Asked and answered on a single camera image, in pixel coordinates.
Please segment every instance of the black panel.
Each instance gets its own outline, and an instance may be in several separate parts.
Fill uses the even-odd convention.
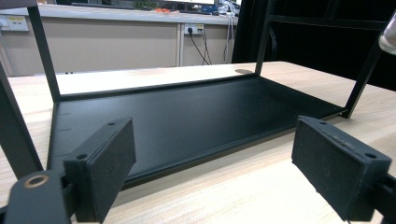
[[[396,8],[394,0],[344,0],[336,18],[344,20],[388,21]]]
[[[49,168],[104,122],[132,117],[136,164],[127,183],[148,181],[183,165],[291,129],[298,115],[316,118],[343,108],[262,77],[176,86],[158,91],[62,102],[55,106]]]
[[[275,32],[280,61],[355,80],[378,36],[376,31],[285,23]]]
[[[375,67],[370,84],[396,91],[396,57],[384,52]]]
[[[278,0],[276,15],[321,18],[324,17],[329,0]]]

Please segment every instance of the black metal shelf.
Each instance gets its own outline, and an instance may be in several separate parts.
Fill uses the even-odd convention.
[[[269,1],[260,54],[253,74],[73,95],[60,94],[38,7],[27,5],[54,103],[48,168],[62,173],[64,156],[73,152],[103,124],[119,118],[132,118],[134,121],[136,164],[126,179],[125,188],[232,153],[257,140],[278,137],[292,130],[300,115],[323,119],[343,114],[348,118],[371,74],[371,66],[363,68],[346,107],[260,77],[271,19],[291,21],[271,17],[273,4]],[[337,21],[319,22],[337,24]],[[373,47],[372,57],[367,62],[375,60],[377,54]],[[6,78],[1,78],[1,82],[9,86]],[[8,96],[8,99],[12,105],[17,104],[12,97]],[[14,113],[9,105],[2,105],[1,109]],[[7,131],[8,125],[21,127],[18,122],[0,121],[3,131]],[[25,142],[31,141],[29,135],[18,137]],[[4,138],[0,140],[4,147]],[[26,148],[17,145],[6,146],[6,154],[10,150],[21,155],[8,159],[13,165],[34,164],[32,161],[37,158],[35,153],[31,154],[33,150],[26,153]],[[36,164],[31,172],[40,170],[40,165]]]

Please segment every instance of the desk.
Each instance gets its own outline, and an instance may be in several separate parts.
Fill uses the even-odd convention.
[[[58,76],[62,93],[237,76],[254,63]],[[344,105],[354,81],[291,63],[265,63],[262,75]],[[52,102],[44,77],[9,79],[40,160],[45,164]],[[396,160],[396,92],[367,86],[351,119],[329,120]],[[122,191],[106,223],[342,223],[291,163],[294,134],[249,147]],[[0,206],[16,178],[0,151]],[[393,163],[389,171],[396,175]],[[379,223],[376,213],[373,223]]]

